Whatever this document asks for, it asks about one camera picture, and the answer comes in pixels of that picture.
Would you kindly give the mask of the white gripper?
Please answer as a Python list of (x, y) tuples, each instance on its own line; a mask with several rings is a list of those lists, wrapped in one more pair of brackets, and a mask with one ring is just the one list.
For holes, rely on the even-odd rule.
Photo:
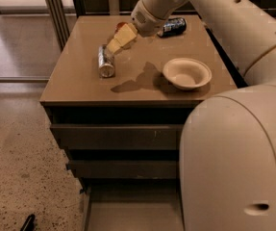
[(107, 49), (114, 55), (136, 39), (156, 35), (170, 16), (170, 11), (159, 4), (146, 6), (139, 0), (131, 13), (132, 23), (124, 25), (108, 43)]

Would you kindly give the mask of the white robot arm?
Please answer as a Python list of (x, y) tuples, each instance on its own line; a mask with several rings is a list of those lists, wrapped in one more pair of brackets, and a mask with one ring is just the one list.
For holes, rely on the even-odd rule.
[(136, 31), (152, 36), (190, 2), (246, 87), (189, 115), (180, 143), (186, 231), (276, 231), (276, 19), (249, 0), (139, 0)]

